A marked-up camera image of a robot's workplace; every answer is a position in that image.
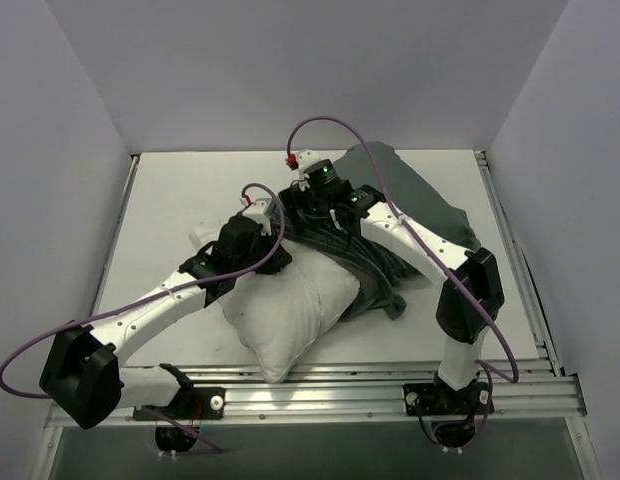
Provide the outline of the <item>white pillow insert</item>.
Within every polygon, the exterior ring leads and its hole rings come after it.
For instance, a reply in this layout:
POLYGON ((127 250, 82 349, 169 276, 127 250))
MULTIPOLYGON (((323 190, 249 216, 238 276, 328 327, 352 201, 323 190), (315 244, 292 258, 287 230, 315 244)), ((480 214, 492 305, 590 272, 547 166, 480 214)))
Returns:
POLYGON ((212 306, 211 361, 253 364, 280 383, 358 299, 360 282, 328 256, 285 240, 292 262, 275 275, 246 274, 212 306))

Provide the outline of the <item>zebra and grey plush pillowcase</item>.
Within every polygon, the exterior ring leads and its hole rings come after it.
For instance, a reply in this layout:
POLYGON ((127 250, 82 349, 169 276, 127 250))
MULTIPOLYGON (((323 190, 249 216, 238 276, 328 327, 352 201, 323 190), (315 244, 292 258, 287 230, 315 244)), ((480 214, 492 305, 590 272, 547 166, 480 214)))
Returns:
POLYGON ((396 149, 372 141, 336 161, 312 150, 289 153, 297 174, 279 194, 288 240, 327 255, 358 282, 341 318, 381 309, 400 317, 406 301, 398 288, 432 276, 456 298, 449 277, 464 278, 480 242, 464 211, 449 204, 412 171, 396 149))

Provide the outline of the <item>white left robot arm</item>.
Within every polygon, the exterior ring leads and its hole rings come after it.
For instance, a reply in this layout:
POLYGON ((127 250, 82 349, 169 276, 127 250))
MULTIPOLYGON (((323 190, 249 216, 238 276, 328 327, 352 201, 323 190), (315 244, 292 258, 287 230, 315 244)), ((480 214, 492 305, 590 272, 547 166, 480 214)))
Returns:
POLYGON ((39 385, 81 428, 90 429, 113 411, 147 407, 169 419, 206 408, 193 381, 160 363, 129 367, 142 346, 180 319, 234 289, 239 277, 274 275, 291 261, 272 226, 275 204, 257 200, 232 216, 216 240, 185 260, 158 287, 101 324, 75 325, 56 334, 39 385))

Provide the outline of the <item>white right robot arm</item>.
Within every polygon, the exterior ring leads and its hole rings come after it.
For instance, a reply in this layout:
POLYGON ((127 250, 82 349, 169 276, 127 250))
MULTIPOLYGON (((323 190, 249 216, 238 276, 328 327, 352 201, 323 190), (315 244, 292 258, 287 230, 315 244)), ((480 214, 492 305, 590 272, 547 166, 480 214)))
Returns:
POLYGON ((360 264, 377 280, 389 314, 403 312, 394 288, 412 272, 437 289, 435 319, 445 342, 434 400, 445 412, 459 411, 470 400, 485 332, 504 304, 494 255, 434 233, 401 211, 386 188, 354 187, 312 151, 290 154, 285 164, 296 177, 279 198, 295 239, 360 264))

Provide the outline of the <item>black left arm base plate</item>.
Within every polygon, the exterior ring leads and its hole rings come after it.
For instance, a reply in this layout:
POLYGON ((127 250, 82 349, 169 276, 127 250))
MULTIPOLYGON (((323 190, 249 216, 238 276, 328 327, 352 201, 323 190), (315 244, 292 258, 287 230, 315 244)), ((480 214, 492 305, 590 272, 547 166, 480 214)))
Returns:
POLYGON ((204 386, 181 389, 169 405, 148 406, 173 420, 221 420, 224 416, 226 389, 204 386))

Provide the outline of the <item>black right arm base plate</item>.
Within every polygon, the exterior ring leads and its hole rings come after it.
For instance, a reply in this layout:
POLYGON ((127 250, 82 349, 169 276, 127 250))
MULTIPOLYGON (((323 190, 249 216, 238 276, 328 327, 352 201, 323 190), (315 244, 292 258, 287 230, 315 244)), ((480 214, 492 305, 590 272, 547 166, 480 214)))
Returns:
POLYGON ((445 383, 408 383, 403 385, 404 405, 408 416, 468 416, 494 412, 486 382, 472 382, 460 390, 445 383))

